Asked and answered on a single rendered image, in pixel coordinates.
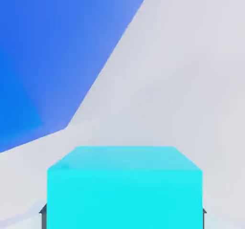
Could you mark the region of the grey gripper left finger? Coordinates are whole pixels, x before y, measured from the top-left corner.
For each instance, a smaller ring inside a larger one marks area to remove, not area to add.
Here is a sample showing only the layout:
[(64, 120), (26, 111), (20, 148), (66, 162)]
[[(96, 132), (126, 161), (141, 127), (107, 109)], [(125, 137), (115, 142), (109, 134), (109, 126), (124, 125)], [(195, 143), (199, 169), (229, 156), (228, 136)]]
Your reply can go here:
[(39, 214), (41, 215), (41, 229), (47, 228), (47, 211), (46, 211), (47, 204), (40, 210)]

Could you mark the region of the small cyan cube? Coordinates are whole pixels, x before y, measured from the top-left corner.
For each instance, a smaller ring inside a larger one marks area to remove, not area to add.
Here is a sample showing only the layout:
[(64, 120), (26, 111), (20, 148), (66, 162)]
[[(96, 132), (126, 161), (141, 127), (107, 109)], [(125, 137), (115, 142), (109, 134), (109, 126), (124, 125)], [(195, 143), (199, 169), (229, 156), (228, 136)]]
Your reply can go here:
[(47, 229), (203, 229), (202, 170), (174, 147), (77, 147), (47, 170)]

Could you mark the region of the large blue box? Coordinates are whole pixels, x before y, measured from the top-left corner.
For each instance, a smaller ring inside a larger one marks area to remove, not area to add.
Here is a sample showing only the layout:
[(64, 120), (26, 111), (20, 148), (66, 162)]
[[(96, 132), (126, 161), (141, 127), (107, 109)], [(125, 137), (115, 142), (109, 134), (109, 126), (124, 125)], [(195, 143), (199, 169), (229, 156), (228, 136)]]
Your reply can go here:
[(144, 0), (0, 0), (0, 152), (64, 129)]

